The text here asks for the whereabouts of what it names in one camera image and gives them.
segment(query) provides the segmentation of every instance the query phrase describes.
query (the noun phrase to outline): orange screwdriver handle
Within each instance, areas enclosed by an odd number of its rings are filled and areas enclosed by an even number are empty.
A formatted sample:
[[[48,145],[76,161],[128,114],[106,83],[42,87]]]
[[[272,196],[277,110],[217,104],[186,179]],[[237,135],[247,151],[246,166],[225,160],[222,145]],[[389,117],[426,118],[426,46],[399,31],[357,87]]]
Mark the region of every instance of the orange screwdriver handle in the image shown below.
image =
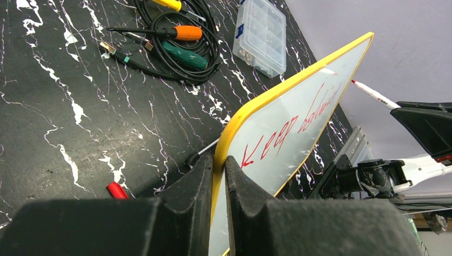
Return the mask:
[[[203,36],[201,28],[195,26],[176,26],[174,29],[177,31],[176,40],[196,41]]]

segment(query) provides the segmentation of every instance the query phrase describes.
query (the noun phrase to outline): blue latch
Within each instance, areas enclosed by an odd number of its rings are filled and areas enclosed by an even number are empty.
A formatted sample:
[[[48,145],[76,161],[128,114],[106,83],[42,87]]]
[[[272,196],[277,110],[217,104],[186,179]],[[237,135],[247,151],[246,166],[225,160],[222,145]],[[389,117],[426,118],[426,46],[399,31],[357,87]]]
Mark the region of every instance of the blue latch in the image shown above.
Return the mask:
[[[243,29],[245,28],[245,24],[240,25],[240,27],[237,28],[237,36],[236,39],[239,39],[239,36],[243,34]]]

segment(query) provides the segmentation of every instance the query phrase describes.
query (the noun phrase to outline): whiteboard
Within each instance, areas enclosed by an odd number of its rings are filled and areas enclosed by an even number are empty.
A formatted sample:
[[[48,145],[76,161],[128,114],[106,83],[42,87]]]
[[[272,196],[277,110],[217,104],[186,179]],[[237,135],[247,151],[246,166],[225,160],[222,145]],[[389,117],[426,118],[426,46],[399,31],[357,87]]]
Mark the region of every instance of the whiteboard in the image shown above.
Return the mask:
[[[229,247],[226,157],[233,156],[253,181],[276,195],[310,154],[373,35],[363,35],[259,95],[231,118],[215,150],[209,255],[222,255]]]

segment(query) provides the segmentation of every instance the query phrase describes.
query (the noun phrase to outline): yellow frame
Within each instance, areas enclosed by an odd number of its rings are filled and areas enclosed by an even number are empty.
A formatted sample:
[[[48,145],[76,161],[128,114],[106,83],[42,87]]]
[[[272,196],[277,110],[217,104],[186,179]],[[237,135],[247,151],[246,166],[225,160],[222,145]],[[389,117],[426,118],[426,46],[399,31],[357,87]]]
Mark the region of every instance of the yellow frame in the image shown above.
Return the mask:
[[[364,53],[361,56],[361,59],[359,60],[358,64],[356,65],[355,70],[353,71],[353,74],[349,78],[349,81],[347,82],[347,85],[344,88],[347,89],[348,84],[350,83],[350,80],[352,79],[354,73],[358,69],[364,55],[366,54],[367,50],[369,49],[369,46],[374,39],[374,33],[368,32],[365,35],[359,37],[355,41],[349,43],[348,45],[340,48],[339,50],[335,51],[334,53],[326,56],[325,58],[317,61],[316,63],[310,65],[309,67],[305,68],[303,71],[299,72],[298,74],[292,76],[291,78],[285,80],[284,82],[278,84],[277,86],[269,89],[268,91],[262,93],[258,97],[254,98],[253,100],[249,101],[248,103],[244,104],[231,118],[227,126],[224,128],[224,131],[221,133],[220,140],[218,141],[218,144],[216,146],[215,150],[215,156],[214,156],[214,163],[213,163],[213,186],[212,186],[212,211],[211,211],[211,225],[213,221],[213,216],[215,213],[215,207],[216,202],[218,199],[218,194],[220,190],[220,184],[221,184],[221,178],[222,178],[222,171],[224,168],[224,162],[226,161],[226,158],[228,156],[228,150],[229,146],[232,143],[232,140],[234,136],[236,135],[237,131],[240,129],[242,124],[256,111],[267,105],[269,102],[273,101],[274,99],[278,98],[280,95],[284,94],[288,90],[292,89],[294,86],[298,85],[300,82],[304,81],[314,73],[318,72],[322,68],[325,68],[328,64],[335,61],[336,59],[340,58],[342,55],[346,54],[356,46],[363,43],[365,40],[369,39],[369,44],[367,45],[366,49],[364,50]],[[341,93],[341,96],[339,97],[339,100],[337,101],[334,109],[336,109],[337,104],[341,100],[341,97],[343,95],[343,92]],[[322,131],[319,133],[316,141],[319,139],[320,135],[322,134],[323,130],[325,129],[325,126],[329,119],[331,118],[331,115],[327,118],[327,121],[324,124],[324,127]],[[293,175],[296,173],[296,171],[303,165],[303,163],[306,161],[307,157],[303,160],[303,162],[298,166],[298,168],[292,173],[292,175],[287,179],[287,181],[284,183],[284,185],[293,177]],[[284,187],[282,185],[278,191],[274,194],[276,196],[281,189]]]

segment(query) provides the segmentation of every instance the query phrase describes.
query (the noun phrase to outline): red marker cap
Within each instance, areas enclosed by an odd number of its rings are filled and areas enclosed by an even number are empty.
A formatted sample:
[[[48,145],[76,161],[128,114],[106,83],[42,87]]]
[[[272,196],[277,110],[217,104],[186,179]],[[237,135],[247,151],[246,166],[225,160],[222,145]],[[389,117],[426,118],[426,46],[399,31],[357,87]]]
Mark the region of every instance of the red marker cap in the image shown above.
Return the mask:
[[[115,199],[128,199],[126,191],[116,182],[108,184],[107,189]]]

